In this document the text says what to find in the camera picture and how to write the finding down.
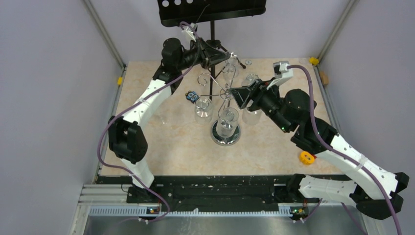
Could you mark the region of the clear wine glass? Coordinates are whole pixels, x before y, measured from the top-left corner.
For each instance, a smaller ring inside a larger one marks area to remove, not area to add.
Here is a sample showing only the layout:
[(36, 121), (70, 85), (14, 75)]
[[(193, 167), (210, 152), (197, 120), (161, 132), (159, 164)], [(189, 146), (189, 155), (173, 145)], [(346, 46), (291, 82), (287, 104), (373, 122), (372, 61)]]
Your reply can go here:
[(159, 115), (159, 119), (162, 125), (166, 126), (168, 124), (168, 118), (164, 115)]
[(228, 86), (232, 85), (233, 80), (239, 75), (239, 58), (234, 53), (230, 53), (230, 57), (225, 61), (224, 68), (222, 70), (223, 78)]

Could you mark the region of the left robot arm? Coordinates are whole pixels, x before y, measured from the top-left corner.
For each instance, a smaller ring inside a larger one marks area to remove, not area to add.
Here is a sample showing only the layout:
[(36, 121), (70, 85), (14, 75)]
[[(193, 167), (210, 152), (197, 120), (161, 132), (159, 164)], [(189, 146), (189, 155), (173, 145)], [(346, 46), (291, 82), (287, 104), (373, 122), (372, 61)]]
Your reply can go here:
[(154, 175), (145, 160), (148, 143), (144, 127), (193, 66), (208, 69), (230, 58), (227, 52), (203, 39), (192, 40), (190, 49), (185, 49), (177, 38), (164, 41), (161, 56), (161, 64), (144, 93), (133, 106), (113, 117), (108, 128), (109, 149), (125, 164), (144, 202), (152, 202), (157, 196), (157, 189), (152, 186)]

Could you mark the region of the chrome wine glass rack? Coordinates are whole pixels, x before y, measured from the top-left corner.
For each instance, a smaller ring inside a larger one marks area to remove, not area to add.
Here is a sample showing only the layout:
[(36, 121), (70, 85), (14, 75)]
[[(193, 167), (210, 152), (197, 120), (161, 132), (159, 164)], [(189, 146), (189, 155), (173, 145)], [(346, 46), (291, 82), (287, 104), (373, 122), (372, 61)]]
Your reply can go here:
[[(218, 116), (219, 116), (219, 113), (222, 111), (222, 110), (224, 110), (225, 108), (228, 108), (228, 107), (231, 107), (230, 106), (230, 102), (231, 102), (231, 100), (232, 100), (232, 97), (231, 97), (231, 94), (230, 94), (230, 92), (229, 92), (229, 89), (232, 87), (232, 85), (231, 86), (228, 86), (227, 85), (227, 83), (225, 84), (225, 88), (221, 88), (221, 91), (220, 91), (220, 93), (219, 93), (219, 96), (223, 99), (223, 103), (222, 103), (222, 105), (220, 106), (220, 108), (218, 109)], [(208, 98), (208, 96), (207, 95), (200, 95), (200, 98), (201, 97), (206, 97), (206, 98)], [(215, 121), (214, 123), (213, 123), (213, 125), (212, 125), (212, 128), (211, 128), (211, 137), (212, 137), (212, 140), (216, 143), (216, 144), (218, 144), (218, 145), (221, 145), (221, 146), (230, 146), (230, 145), (233, 145), (233, 144), (235, 144), (238, 140), (239, 140), (239, 138), (240, 138), (240, 134), (241, 134), (241, 130), (240, 130), (240, 126), (239, 126), (239, 124), (238, 124), (238, 126), (237, 126), (237, 128), (236, 128), (236, 131), (235, 131), (235, 133), (230, 137), (230, 138), (223, 138), (223, 137), (220, 137), (218, 134), (217, 134), (217, 132), (216, 132), (216, 126), (217, 126), (217, 121)]]

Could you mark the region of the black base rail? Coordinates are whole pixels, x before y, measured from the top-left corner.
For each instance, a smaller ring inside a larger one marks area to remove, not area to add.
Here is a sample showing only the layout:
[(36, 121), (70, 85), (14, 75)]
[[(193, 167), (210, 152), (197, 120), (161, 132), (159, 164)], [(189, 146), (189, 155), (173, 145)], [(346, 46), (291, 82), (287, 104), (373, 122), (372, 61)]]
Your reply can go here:
[(93, 215), (159, 217), (288, 217), (302, 221), (322, 202), (289, 193), (290, 175), (157, 176), (149, 189), (127, 176), (100, 176), (82, 188), (79, 204)]

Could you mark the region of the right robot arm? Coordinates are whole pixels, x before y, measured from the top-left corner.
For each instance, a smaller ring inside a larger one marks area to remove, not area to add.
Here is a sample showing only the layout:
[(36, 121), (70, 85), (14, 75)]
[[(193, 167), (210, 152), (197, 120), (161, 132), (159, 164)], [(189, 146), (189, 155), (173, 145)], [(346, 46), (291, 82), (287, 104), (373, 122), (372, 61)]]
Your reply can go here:
[(231, 88), (240, 109), (262, 110), (284, 133), (293, 132), (291, 141), (301, 150), (337, 167), (347, 180), (329, 180), (295, 174), (287, 185), (287, 196), (294, 202), (305, 198), (328, 199), (355, 207), (374, 219), (396, 218), (408, 186), (409, 176), (382, 169), (354, 149), (326, 121), (315, 117), (316, 103), (311, 92), (289, 90), (285, 96), (271, 80)]

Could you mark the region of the clear wine glass back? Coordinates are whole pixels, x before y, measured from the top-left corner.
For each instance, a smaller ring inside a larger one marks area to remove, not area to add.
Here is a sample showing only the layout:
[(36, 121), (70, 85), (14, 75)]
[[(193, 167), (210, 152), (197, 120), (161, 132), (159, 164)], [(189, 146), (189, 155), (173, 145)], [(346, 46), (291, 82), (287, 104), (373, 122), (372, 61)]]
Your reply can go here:
[(224, 68), (222, 70), (223, 78), (228, 86), (232, 85), (233, 80), (239, 75), (239, 58), (234, 53), (230, 53), (230, 57), (225, 61)]

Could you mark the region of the black music stand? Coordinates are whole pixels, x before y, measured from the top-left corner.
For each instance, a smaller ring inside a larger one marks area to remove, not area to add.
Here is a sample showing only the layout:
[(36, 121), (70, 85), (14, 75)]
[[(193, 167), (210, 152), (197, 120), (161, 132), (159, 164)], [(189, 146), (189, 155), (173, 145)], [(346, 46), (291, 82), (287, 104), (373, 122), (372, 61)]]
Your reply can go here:
[[(191, 23), (210, 23), (211, 38), (214, 39), (214, 23), (218, 20), (241, 18), (264, 14), (264, 0), (159, 0), (159, 17), (165, 27), (190, 26)], [(196, 44), (190, 42), (185, 49), (177, 38), (164, 41), (161, 51), (161, 64), (153, 80), (161, 80), (170, 86), (174, 93), (179, 87), (183, 70), (192, 68), (196, 59)]]

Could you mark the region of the ribbed wine glass upper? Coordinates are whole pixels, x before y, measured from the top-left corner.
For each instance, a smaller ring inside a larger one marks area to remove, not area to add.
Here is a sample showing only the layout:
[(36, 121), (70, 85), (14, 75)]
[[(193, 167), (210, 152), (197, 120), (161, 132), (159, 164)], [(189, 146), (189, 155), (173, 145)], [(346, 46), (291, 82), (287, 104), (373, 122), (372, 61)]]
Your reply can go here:
[(245, 79), (255, 80), (255, 79), (259, 79), (259, 76), (257, 74), (248, 74)]

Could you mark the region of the small blue black toy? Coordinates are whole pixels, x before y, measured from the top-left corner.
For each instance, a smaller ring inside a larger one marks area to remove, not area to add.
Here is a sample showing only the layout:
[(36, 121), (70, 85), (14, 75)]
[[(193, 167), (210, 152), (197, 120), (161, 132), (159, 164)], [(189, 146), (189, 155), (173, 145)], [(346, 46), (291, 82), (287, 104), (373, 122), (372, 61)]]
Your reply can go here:
[(196, 103), (200, 96), (195, 91), (188, 91), (185, 94), (186, 100), (190, 101), (191, 103)]

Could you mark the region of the yellow corner bracket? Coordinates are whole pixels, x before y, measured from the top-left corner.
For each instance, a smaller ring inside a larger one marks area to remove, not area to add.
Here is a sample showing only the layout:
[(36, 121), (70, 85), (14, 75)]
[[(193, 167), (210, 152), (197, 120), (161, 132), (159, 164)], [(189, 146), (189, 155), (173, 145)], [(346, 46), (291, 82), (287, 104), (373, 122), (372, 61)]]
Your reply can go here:
[(320, 63), (319, 59), (316, 57), (310, 57), (309, 62), (314, 66), (317, 66)]

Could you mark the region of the ribbed wine glass left-front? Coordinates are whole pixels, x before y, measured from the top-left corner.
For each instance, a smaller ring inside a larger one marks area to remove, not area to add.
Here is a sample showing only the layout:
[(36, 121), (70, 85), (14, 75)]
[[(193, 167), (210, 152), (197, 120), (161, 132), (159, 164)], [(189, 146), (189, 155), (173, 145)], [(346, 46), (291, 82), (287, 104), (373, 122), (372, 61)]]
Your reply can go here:
[(210, 123), (213, 116), (213, 104), (209, 98), (201, 97), (195, 103), (195, 120), (198, 124)]

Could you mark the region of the ribbed wine glass right-front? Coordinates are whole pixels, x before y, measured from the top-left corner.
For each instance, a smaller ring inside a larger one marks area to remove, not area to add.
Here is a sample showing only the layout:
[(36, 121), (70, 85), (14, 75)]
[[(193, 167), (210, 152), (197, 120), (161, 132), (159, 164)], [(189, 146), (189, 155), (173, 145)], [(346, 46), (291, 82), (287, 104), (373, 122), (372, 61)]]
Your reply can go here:
[(249, 111), (248, 109), (244, 109), (242, 114), (242, 120), (247, 125), (256, 125), (259, 123), (261, 115), (261, 110)]

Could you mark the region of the yellow red toy block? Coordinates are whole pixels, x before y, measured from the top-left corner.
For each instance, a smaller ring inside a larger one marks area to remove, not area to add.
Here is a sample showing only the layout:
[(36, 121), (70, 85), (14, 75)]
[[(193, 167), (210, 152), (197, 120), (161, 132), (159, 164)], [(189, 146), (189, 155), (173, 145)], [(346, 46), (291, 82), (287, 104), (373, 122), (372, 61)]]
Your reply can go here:
[(313, 154), (307, 152), (307, 151), (302, 151), (299, 155), (299, 161), (301, 163), (303, 163), (304, 165), (311, 165), (315, 162), (316, 156), (314, 156)]

